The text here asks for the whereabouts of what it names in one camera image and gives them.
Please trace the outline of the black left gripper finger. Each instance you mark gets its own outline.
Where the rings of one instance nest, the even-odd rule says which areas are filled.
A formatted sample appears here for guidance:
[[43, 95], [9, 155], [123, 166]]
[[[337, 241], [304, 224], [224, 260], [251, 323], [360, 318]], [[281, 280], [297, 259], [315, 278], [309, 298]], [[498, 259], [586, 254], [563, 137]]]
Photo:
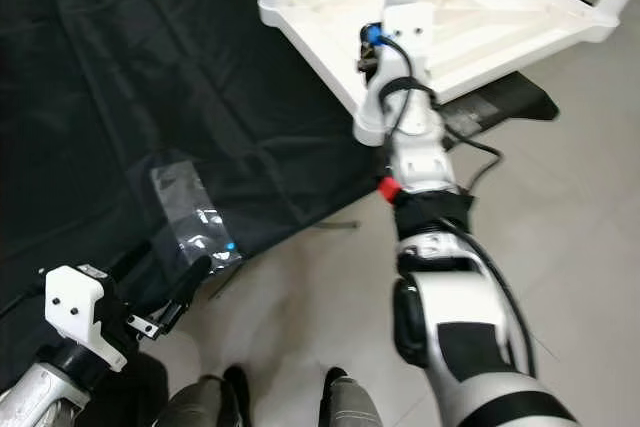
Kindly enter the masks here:
[[140, 266], [145, 267], [150, 257], [151, 244], [148, 241], [142, 241], [137, 247], [131, 248], [115, 258], [106, 272], [113, 279], [127, 279], [133, 270], [137, 270]]
[[178, 319], [189, 309], [196, 291], [212, 275], [212, 257], [201, 255], [197, 261], [192, 262], [188, 270], [180, 276], [175, 285], [168, 303], [160, 309], [155, 319], [155, 337], [169, 334], [177, 325]]

